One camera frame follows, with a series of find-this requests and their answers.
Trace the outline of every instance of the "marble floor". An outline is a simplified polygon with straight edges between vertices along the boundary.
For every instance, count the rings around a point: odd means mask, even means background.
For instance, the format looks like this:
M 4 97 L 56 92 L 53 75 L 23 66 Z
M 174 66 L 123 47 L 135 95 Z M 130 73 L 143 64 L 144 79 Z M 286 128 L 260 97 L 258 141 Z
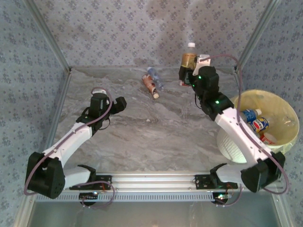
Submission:
M 142 83 L 145 69 L 116 68 L 71 71 L 71 83 L 58 125 L 56 140 L 89 106 L 90 90 L 107 88 L 115 99 L 124 96 L 127 107 L 110 117 L 111 124 L 86 141 L 65 168 L 89 165 L 98 172 L 204 171 L 229 162 L 216 145 L 219 130 L 195 106 L 194 92 L 178 84 L 178 69 L 157 69 L 165 90 L 153 100 Z M 234 75 L 218 71 L 220 91 L 237 95 Z

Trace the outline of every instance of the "blue floral wallpaper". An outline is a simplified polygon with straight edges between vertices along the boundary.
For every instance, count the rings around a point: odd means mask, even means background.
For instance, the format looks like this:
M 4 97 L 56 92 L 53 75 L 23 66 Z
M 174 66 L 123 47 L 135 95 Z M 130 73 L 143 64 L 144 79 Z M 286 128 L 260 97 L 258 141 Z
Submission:
M 303 1 L 284 0 L 244 67 L 246 88 L 271 91 L 288 101 L 300 120 L 297 144 L 286 153 L 288 201 L 303 226 Z
M 1 0 L 0 22 L 0 226 L 10 227 L 65 75 L 22 0 Z
M 189 41 L 198 53 L 240 57 L 268 2 L 35 0 L 71 66 L 176 66 Z

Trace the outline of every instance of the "mounting plate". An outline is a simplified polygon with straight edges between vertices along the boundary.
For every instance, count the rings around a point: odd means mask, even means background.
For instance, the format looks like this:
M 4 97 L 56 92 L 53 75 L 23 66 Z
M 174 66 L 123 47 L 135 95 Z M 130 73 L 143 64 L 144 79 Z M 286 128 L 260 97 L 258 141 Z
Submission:
M 112 183 L 112 176 L 111 175 L 96 175 L 96 178 L 94 181 L 106 181 L 109 183 Z M 77 191 L 83 191 L 83 190 L 110 190 L 110 186 L 105 183 L 95 183 L 91 185 L 85 185 L 85 186 L 73 186 L 70 187 L 70 190 L 77 190 Z
M 230 189 L 228 185 L 230 185 L 233 189 L 238 188 L 238 184 L 232 182 L 226 182 L 216 187 L 213 181 L 211 180 L 210 175 L 195 175 L 195 185 L 197 190 L 199 189 L 225 189 L 226 190 L 226 189 Z

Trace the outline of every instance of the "bottle cap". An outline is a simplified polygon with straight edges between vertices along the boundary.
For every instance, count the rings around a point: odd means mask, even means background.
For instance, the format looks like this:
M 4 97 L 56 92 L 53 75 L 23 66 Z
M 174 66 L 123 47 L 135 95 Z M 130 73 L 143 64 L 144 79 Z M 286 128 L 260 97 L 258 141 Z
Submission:
M 155 93 L 155 94 L 153 94 L 153 98 L 159 98 L 159 94 L 158 93 Z
M 260 109 L 256 109 L 258 116 L 260 116 L 262 114 L 262 111 Z
M 195 43 L 188 43 L 187 47 L 196 47 Z

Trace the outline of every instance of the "trash bin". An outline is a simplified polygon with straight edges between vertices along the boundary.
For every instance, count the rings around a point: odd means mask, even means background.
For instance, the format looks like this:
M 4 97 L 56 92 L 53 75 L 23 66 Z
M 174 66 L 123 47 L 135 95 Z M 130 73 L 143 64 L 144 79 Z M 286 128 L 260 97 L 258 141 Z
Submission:
M 238 97 L 233 98 L 232 102 L 236 108 Z M 248 90 L 241 95 L 241 111 L 245 109 L 260 109 L 262 115 L 259 117 L 274 114 L 278 119 L 285 119 L 287 117 L 294 122 L 294 125 L 285 131 L 277 130 L 278 133 L 273 133 L 273 136 L 277 139 L 277 143 L 268 145 L 273 152 L 277 153 L 281 151 L 285 154 L 295 144 L 299 133 L 299 119 L 294 109 L 284 99 L 268 91 Z M 277 122 L 277 124 L 277 127 L 282 127 L 282 120 L 281 122 Z M 236 163 L 246 163 L 242 152 L 223 129 L 220 129 L 218 132 L 217 145 L 221 153 L 229 160 Z

